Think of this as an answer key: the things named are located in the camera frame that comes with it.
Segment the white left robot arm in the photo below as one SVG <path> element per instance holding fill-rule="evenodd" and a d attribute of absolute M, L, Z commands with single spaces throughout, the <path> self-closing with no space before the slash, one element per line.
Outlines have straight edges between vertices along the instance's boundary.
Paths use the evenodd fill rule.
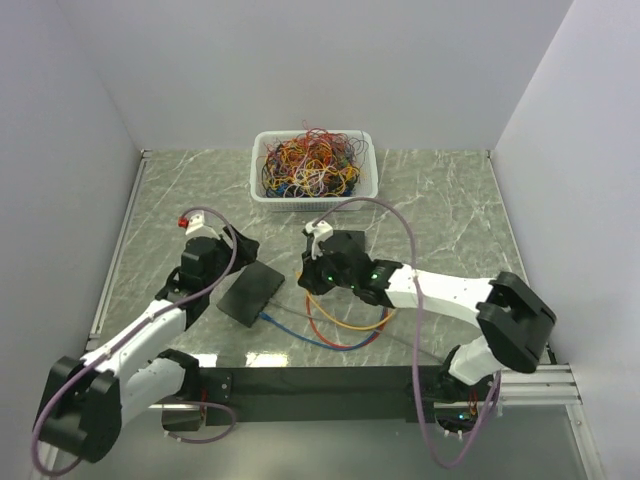
<path fill-rule="evenodd" d="M 50 444 L 79 460 L 106 456 L 121 429 L 164 400 L 198 404 L 205 397 L 200 365 L 168 348 L 210 305 L 211 291 L 254 263 L 259 243 L 226 226 L 224 236 L 189 239 L 180 263 L 146 310 L 101 347 L 51 368 L 32 443 Z"/>

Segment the black network switch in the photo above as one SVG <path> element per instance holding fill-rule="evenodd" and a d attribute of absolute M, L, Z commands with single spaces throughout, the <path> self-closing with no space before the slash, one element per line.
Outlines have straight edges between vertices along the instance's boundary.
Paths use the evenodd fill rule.
<path fill-rule="evenodd" d="M 240 325 L 251 328 L 284 281 L 282 273 L 256 261 L 242 271 L 216 307 Z"/>
<path fill-rule="evenodd" d="M 361 258 L 366 254 L 365 234 L 363 231 L 337 230 L 329 238 L 326 252 L 344 258 Z"/>

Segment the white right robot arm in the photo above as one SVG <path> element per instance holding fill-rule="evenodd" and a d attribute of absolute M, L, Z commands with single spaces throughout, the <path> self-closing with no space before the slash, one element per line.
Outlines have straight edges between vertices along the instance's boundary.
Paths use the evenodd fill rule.
<path fill-rule="evenodd" d="M 346 231 L 308 234 L 301 258 L 298 284 L 312 295 L 345 288 L 369 305 L 430 312 L 480 329 L 479 338 L 454 347 L 422 383 L 424 397 L 433 401 L 460 401 L 504 368 L 534 373 L 556 323 L 553 311 L 512 272 L 487 279 L 414 270 L 371 259 Z"/>

